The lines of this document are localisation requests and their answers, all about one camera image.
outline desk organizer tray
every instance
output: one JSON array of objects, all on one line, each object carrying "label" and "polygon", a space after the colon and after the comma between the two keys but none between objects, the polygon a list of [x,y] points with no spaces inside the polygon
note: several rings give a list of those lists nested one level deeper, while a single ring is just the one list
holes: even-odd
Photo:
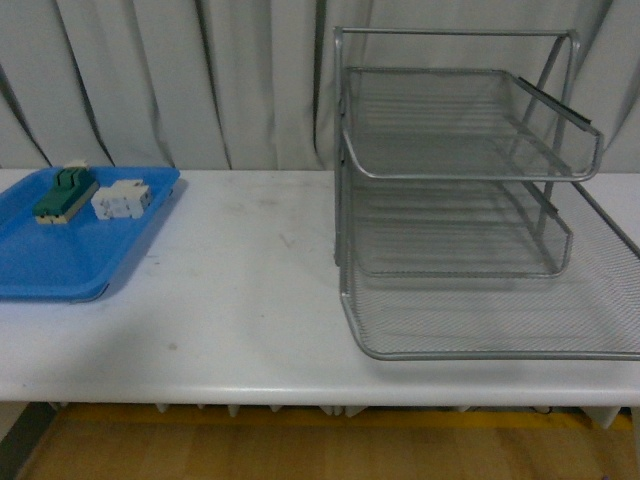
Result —
[{"label": "desk organizer tray", "polygon": [[507,72],[347,72],[349,141],[370,177],[581,181],[598,169],[602,135]]},{"label": "desk organizer tray", "polygon": [[67,224],[38,224],[31,210],[58,171],[34,172],[0,195],[1,299],[77,301],[99,296],[180,175],[173,168],[91,168],[101,186],[122,179],[142,179],[149,185],[153,200],[142,217],[98,220],[87,202]]},{"label": "desk organizer tray", "polygon": [[571,231],[533,184],[352,178],[347,235],[367,275],[548,277],[569,261]]},{"label": "desk organizer tray", "polygon": [[585,193],[554,204],[574,233],[554,278],[372,276],[346,236],[341,298],[356,342],[381,360],[640,359],[640,254]]},{"label": "desk organizer tray", "polygon": [[[534,86],[493,68],[344,65],[346,35],[554,41]],[[557,101],[544,88],[567,39]],[[578,45],[336,28],[336,263],[366,354],[640,360],[639,250],[577,183],[603,145],[565,106]]]}]

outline white table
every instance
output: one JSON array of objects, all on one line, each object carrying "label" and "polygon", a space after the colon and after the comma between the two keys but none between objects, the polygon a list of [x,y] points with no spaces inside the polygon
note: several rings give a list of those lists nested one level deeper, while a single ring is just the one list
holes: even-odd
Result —
[{"label": "white table", "polygon": [[[588,187],[640,240],[640,175]],[[640,362],[364,355],[339,302],[330,172],[186,171],[166,207],[102,298],[0,303],[0,401],[640,406]]]}]

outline blue tray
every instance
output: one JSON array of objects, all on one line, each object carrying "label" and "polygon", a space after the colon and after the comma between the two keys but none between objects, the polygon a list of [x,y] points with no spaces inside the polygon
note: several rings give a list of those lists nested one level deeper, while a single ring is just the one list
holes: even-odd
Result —
[{"label": "blue tray", "polygon": [[34,172],[0,195],[0,298],[99,296],[180,176],[174,168],[92,168],[101,186],[142,178],[153,195],[144,215],[137,220],[98,220],[87,202],[66,225],[40,225],[31,209],[51,188],[59,170]]}]

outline white curtain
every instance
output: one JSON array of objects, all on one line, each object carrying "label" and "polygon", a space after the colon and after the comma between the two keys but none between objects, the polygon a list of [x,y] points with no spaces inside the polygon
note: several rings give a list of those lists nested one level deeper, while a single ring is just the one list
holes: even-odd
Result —
[{"label": "white curtain", "polygon": [[[637,0],[1,0],[0,166],[331,168],[332,27],[353,25],[577,29],[572,106],[607,137],[603,171],[640,172],[638,18]],[[548,49],[456,42],[350,54],[534,78]]]}]

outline silver mesh tray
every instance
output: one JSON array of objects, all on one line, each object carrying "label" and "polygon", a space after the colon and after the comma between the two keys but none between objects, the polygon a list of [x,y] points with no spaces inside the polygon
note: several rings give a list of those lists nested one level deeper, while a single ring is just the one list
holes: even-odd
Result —
[{"label": "silver mesh tray", "polygon": [[507,72],[347,71],[349,140],[372,178],[581,181],[599,167],[601,134]]},{"label": "silver mesh tray", "polygon": [[568,263],[571,231],[532,184],[381,181],[357,171],[350,183],[347,235],[367,275],[551,277]]},{"label": "silver mesh tray", "polygon": [[640,359],[638,250],[573,184],[554,204],[574,232],[556,278],[367,274],[346,236],[341,296],[358,345],[384,360]]}]

